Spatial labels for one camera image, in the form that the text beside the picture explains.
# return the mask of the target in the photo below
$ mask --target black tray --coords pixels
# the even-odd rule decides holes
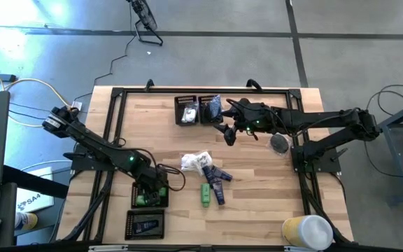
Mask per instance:
[[[133,182],[132,184],[132,202],[131,202],[131,209],[144,209],[144,208],[165,208],[169,206],[169,189],[166,188],[167,192],[166,192],[166,196],[161,197],[160,199],[160,203],[153,205],[153,206],[138,206],[136,204],[136,198],[138,197],[138,192],[139,189],[136,186],[136,182]]]
[[[135,235],[133,233],[133,220],[135,216],[140,215],[161,215],[161,227],[159,235]],[[126,240],[144,240],[144,239],[164,239],[164,210],[129,210],[127,212],[127,222],[125,223],[125,239]]]
[[[181,118],[183,117],[183,113],[185,112],[185,107],[187,104],[197,103],[197,96],[195,95],[187,95],[182,97],[175,97],[175,123],[180,126],[189,126],[195,125],[199,122],[198,115],[195,116],[194,122],[181,122]]]
[[[223,123],[223,116],[220,116],[218,120],[207,120],[204,118],[204,109],[206,108],[206,104],[212,101],[212,99],[216,97],[216,95],[206,95],[199,97],[199,118],[200,118],[200,123],[205,124],[205,125],[212,125],[212,124],[217,124],[217,123]]]

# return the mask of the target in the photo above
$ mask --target white cable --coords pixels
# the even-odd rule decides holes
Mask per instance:
[[[35,78],[20,79],[20,80],[17,80],[17,81],[15,81],[15,82],[13,82],[13,83],[11,83],[11,84],[9,84],[9,85],[7,85],[7,86],[4,87],[3,81],[1,80],[1,77],[0,77],[1,89],[2,89],[2,91],[4,91],[4,90],[9,90],[9,88],[11,88],[12,86],[14,86],[15,84],[18,84],[18,83],[23,82],[23,81],[36,81],[36,82],[38,82],[38,83],[41,83],[41,84],[44,84],[44,85],[48,86],[48,87],[59,97],[59,99],[63,102],[63,104],[64,104],[65,106],[71,107],[71,105],[69,105],[69,104],[64,100],[64,98],[61,96],[61,94],[59,94],[59,93],[56,91],[56,89],[55,89],[53,86],[51,86],[51,84],[46,83],[46,82],[44,82],[44,81],[42,81],[42,80],[39,80],[39,79],[35,79]],[[23,126],[27,126],[27,127],[43,127],[42,125],[30,125],[30,124],[27,124],[27,123],[19,122],[19,121],[15,120],[14,118],[12,118],[10,115],[9,115],[8,117],[9,117],[9,119],[11,119],[14,123],[17,123],[17,124],[19,124],[19,125],[23,125]]]
[[[72,162],[72,161],[71,160],[52,160],[52,161],[40,162],[38,164],[29,165],[28,167],[25,167],[25,168],[21,169],[20,171],[22,172],[22,171],[27,170],[28,168],[32,168],[32,167],[39,166],[39,165],[57,163],[57,162]]]

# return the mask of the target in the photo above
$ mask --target wooden tabletop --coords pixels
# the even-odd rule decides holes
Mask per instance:
[[[111,86],[94,87],[86,126],[103,134],[110,101]],[[320,92],[303,88],[305,112],[323,111]],[[213,193],[211,204],[205,209],[200,202],[200,184],[206,179],[198,173],[185,172],[187,182],[180,192],[170,192],[169,207],[165,211],[164,239],[125,241],[125,221],[130,210],[133,180],[115,173],[104,233],[105,244],[229,244],[283,245],[281,225],[287,218],[303,215],[297,175],[292,171],[290,155],[281,157],[267,147],[269,134],[257,134],[259,141],[246,134],[237,134],[234,146],[227,146],[223,135],[200,124],[179,127],[175,124],[174,97],[181,94],[128,94],[121,137],[126,147],[145,148],[157,162],[180,167],[181,157],[187,153],[208,151],[214,164],[234,178],[222,182],[225,205],[218,206]],[[229,108],[226,98],[264,102],[270,106],[286,107],[285,97],[277,94],[222,94],[222,106]],[[111,129],[113,138],[115,119]],[[231,118],[225,122],[232,124]],[[327,129],[310,129],[312,140],[327,136]],[[65,237],[82,218],[88,208],[94,171],[84,171],[69,187],[57,238]],[[171,186],[177,188],[182,179],[169,175]],[[318,174],[323,207],[334,224],[353,240],[346,205],[338,181],[330,174]],[[99,210],[95,214],[92,237],[97,231]]]

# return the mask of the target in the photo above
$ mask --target yellow and white container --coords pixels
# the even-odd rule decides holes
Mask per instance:
[[[283,236],[293,246],[316,251],[329,248],[333,233],[330,224],[317,215],[289,218],[283,223]]]

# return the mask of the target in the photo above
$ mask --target gray concrete floor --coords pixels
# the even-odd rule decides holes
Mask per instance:
[[[284,0],[150,0],[159,29],[190,32],[289,32]],[[403,34],[403,0],[292,0],[299,32]],[[128,4],[123,0],[0,0],[0,25],[129,30]],[[68,100],[90,92],[94,78],[108,73],[113,58],[124,53],[130,36],[53,36],[0,32],[0,73],[40,78]],[[242,86],[254,78],[262,86],[299,87],[291,38],[164,37],[162,48],[134,40],[128,57],[113,65],[113,75],[97,85]],[[301,39],[309,87],[320,88],[326,111],[359,106],[382,87],[403,84],[403,40]],[[397,89],[403,94],[403,88]],[[84,110],[89,97],[82,99]],[[12,101],[42,109],[61,106],[45,87],[21,83]],[[392,113],[403,101],[387,94],[382,104]],[[13,107],[35,116],[39,111]],[[387,115],[373,103],[380,122]],[[38,123],[29,118],[19,118]],[[72,149],[41,129],[9,123],[7,165],[25,167],[64,159]],[[395,172],[383,137],[368,144],[380,169]],[[377,173],[361,142],[349,143],[341,157],[348,212],[355,240],[365,245],[403,248],[403,204],[390,207],[387,197],[403,193],[402,180]],[[47,230],[22,243],[44,241]]]

